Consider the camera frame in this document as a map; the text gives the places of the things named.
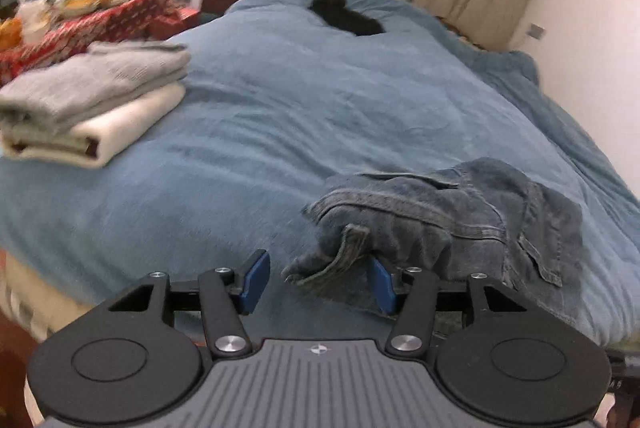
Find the red patterned tablecloth table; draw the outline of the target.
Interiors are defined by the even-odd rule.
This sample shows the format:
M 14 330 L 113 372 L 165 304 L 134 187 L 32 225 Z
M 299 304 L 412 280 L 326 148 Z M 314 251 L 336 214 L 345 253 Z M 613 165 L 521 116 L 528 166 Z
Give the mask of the red patterned tablecloth table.
M 35 45 L 22 45 L 1 54 L 1 84 L 32 69 L 45 68 L 82 54 L 93 42 L 167 40 L 200 23 L 201 11 L 175 0 L 127 0 L 118 6 L 67 20 L 47 32 Z

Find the blue bed blanket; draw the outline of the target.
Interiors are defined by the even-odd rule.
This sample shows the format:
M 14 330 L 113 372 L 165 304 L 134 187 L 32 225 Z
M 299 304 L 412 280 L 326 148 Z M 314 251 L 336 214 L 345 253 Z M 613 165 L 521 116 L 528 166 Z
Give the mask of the blue bed blanket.
M 327 26 L 311 0 L 240 0 L 178 36 L 186 96 L 101 169 L 1 163 L 1 246 L 92 306 L 154 270 L 177 279 L 258 248 L 272 275 L 253 338 L 384 336 L 387 323 L 284 281 L 316 244 L 303 215 L 338 174 L 426 175 L 489 157 L 582 209 L 564 318 L 600 344 L 639 328 L 639 204 L 529 56 L 466 46 L 402 0 L 349 0 L 384 33 Z

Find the cream folded garment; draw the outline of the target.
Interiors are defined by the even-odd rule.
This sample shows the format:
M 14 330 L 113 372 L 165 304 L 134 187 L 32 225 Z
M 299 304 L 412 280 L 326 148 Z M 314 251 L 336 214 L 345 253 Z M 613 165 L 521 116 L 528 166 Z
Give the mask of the cream folded garment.
M 17 161 L 36 159 L 102 168 L 175 110 L 184 96 L 186 87 L 175 82 L 81 122 L 65 133 L 2 133 L 2 154 Z

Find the wall outlet plate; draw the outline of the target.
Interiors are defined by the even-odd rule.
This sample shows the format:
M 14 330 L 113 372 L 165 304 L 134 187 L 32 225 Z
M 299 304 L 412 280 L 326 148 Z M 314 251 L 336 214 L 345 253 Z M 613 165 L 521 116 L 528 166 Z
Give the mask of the wall outlet plate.
M 541 38 L 544 37 L 544 34 L 546 34 L 546 29 L 535 23 L 529 25 L 529 28 L 526 31 L 526 35 L 533 38 L 533 40 L 541 40 Z

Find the black garment on bed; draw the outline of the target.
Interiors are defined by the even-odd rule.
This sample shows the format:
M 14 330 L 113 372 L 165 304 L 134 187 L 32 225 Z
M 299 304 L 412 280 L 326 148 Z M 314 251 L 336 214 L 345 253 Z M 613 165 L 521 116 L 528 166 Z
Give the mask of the black garment on bed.
M 349 9 L 347 0 L 312 0 L 308 9 L 331 28 L 356 36 L 372 36 L 385 32 L 378 20 Z

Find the grey folded sweater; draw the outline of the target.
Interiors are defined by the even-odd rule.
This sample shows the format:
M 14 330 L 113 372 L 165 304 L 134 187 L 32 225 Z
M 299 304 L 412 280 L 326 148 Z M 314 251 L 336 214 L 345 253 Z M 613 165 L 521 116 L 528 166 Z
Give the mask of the grey folded sweater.
M 58 133 L 186 76 L 191 54 L 167 42 L 94 42 L 1 88 L 1 128 Z

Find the blue denim shorts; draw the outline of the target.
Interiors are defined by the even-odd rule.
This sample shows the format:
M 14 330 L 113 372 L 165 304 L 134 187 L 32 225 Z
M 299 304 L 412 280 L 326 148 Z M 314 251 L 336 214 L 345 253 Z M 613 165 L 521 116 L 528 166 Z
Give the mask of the blue denim shorts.
M 484 273 L 565 322 L 582 307 L 579 206 L 498 159 L 429 175 L 334 176 L 306 215 L 317 246 L 282 277 L 323 298 L 373 310 L 364 270 L 378 254 L 442 281 Z

